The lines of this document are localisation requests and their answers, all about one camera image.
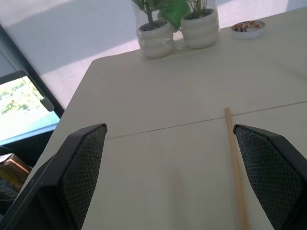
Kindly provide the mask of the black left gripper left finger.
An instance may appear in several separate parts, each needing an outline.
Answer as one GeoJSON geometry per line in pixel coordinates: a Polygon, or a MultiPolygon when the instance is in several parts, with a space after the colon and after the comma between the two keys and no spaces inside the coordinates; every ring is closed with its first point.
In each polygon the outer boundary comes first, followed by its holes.
{"type": "Polygon", "coordinates": [[[0,228],[80,230],[96,188],[106,133],[106,124],[97,124],[69,134],[31,177],[0,228]]]}

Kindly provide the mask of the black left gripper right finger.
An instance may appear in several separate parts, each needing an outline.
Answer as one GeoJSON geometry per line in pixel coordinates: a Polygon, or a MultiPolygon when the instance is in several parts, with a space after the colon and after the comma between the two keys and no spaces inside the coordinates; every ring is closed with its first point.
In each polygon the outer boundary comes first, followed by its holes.
{"type": "Polygon", "coordinates": [[[275,230],[307,228],[307,160],[283,136],[236,124],[249,183],[275,230]]]}

